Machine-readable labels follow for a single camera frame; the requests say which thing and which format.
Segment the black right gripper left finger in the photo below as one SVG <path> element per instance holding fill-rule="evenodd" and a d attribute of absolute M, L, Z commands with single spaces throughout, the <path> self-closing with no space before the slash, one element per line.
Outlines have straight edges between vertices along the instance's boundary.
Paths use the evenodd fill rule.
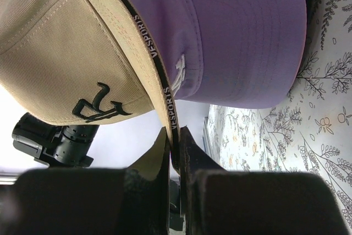
<path fill-rule="evenodd" d="M 3 198 L 1 234 L 168 234 L 169 140 L 124 169 L 53 168 L 19 176 Z"/>

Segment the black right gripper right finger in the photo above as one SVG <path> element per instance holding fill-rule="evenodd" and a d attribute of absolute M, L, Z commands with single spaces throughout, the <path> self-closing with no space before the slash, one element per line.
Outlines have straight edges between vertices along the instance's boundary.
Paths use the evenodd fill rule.
<path fill-rule="evenodd" d="M 310 173 L 227 171 L 180 131 L 187 234 L 344 234 L 332 192 Z"/>

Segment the beige sport cap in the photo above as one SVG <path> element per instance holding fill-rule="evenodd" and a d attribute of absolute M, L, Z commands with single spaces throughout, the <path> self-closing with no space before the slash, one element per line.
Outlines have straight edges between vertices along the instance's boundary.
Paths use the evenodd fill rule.
<path fill-rule="evenodd" d="M 155 110 L 180 169 L 162 58 L 129 0 L 1 0 L 1 85 L 51 125 L 104 125 Z"/>

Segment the purple cap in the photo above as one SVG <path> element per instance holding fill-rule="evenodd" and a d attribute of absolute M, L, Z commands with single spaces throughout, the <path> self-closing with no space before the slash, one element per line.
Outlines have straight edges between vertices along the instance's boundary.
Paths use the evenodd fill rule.
<path fill-rule="evenodd" d="M 175 98 L 279 104 L 305 46 L 306 0 L 129 0 L 161 53 Z"/>

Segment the pink cap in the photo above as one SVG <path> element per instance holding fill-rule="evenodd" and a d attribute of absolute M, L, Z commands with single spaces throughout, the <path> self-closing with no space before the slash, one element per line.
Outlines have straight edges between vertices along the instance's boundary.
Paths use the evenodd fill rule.
<path fill-rule="evenodd" d="M 303 42 L 303 45 L 302 45 L 302 50 L 301 50 L 301 56 L 300 56 L 300 60 L 299 60 L 299 65 L 298 65 L 298 69 L 301 67 L 302 63 L 303 63 L 303 60 L 304 60 L 304 54 L 305 54 L 305 48 L 306 48 L 306 38 Z"/>

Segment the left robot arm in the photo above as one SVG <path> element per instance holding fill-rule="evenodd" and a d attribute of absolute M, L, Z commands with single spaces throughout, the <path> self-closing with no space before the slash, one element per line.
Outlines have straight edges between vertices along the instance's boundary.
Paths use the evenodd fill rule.
<path fill-rule="evenodd" d="M 94 160 L 87 153 L 98 129 L 97 125 L 50 125 L 26 113 L 12 131 L 13 146 L 49 167 L 86 168 Z"/>

